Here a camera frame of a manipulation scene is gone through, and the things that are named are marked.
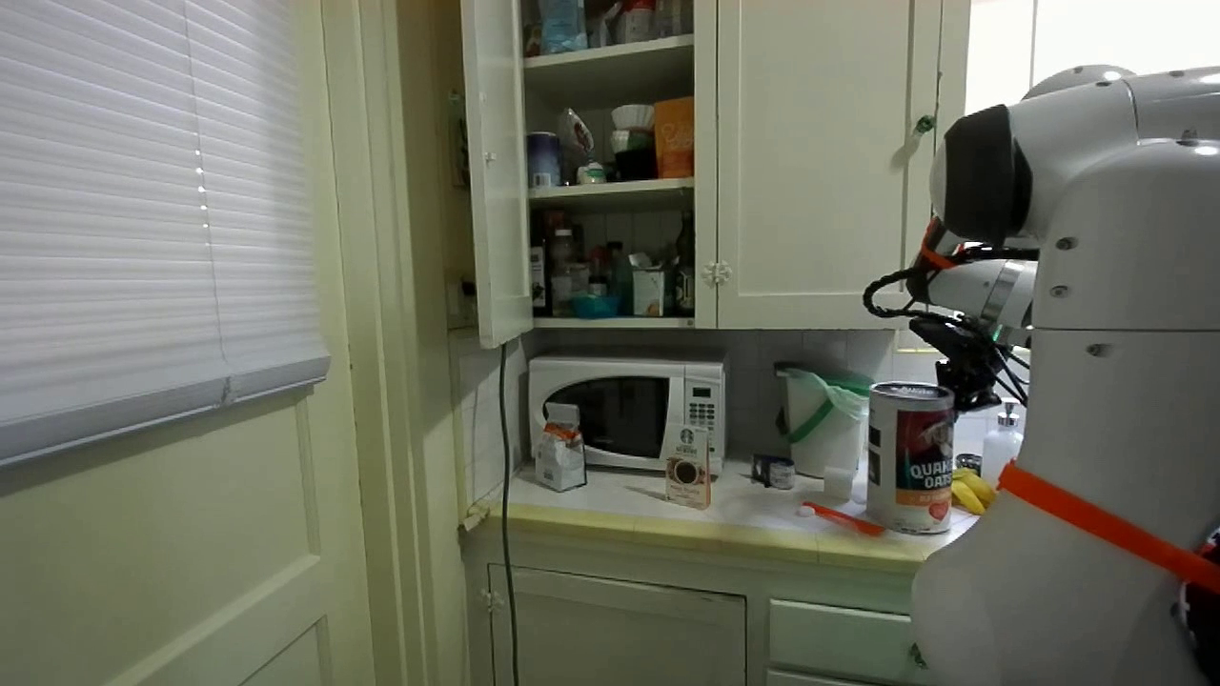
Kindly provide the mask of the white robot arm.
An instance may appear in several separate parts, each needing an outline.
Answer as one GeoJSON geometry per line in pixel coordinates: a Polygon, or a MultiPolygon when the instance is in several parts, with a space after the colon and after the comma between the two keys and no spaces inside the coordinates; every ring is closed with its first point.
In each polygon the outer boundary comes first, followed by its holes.
{"type": "Polygon", "coordinates": [[[1220,686],[1220,71],[957,117],[910,316],[1030,349],[996,504],[910,578],[942,686],[1220,686]]]}

